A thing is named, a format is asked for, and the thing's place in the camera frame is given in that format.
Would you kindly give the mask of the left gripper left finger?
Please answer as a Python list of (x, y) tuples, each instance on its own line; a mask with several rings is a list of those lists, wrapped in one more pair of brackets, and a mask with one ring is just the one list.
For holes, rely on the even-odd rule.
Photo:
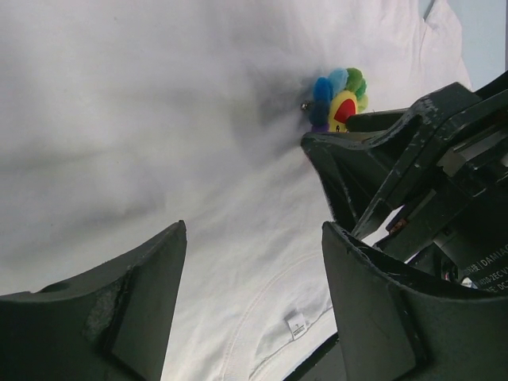
[(178, 221), (80, 275), (2, 296), (2, 379), (160, 379), (186, 250)]

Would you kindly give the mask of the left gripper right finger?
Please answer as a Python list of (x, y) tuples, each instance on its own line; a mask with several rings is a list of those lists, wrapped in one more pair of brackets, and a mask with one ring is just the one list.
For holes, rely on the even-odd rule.
[(428, 275), (322, 226), (350, 380), (504, 380), (507, 299)]

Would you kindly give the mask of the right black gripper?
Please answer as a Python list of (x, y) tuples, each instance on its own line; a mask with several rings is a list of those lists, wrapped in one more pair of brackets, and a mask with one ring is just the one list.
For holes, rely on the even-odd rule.
[(389, 257), (435, 250), (452, 263), (447, 280), (506, 293), (506, 75), (476, 91), (452, 83), (346, 127), (354, 133), (301, 140), (333, 220), (357, 238), (384, 227), (376, 248)]

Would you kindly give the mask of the rainbow plush flower brooch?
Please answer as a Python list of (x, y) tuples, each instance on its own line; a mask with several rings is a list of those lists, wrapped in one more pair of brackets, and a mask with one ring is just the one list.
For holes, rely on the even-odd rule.
[(301, 104), (313, 133), (346, 133), (350, 117), (368, 107), (367, 82), (356, 67), (337, 68), (314, 83), (312, 98)]

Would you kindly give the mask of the white t-shirt garment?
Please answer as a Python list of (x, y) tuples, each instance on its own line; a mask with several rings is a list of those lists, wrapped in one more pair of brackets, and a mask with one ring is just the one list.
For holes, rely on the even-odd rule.
[(469, 85), (462, 53), (453, 1), (2, 2), (1, 292), (182, 220), (163, 378), (284, 379), (337, 330), (301, 103), (357, 67), (404, 108)]

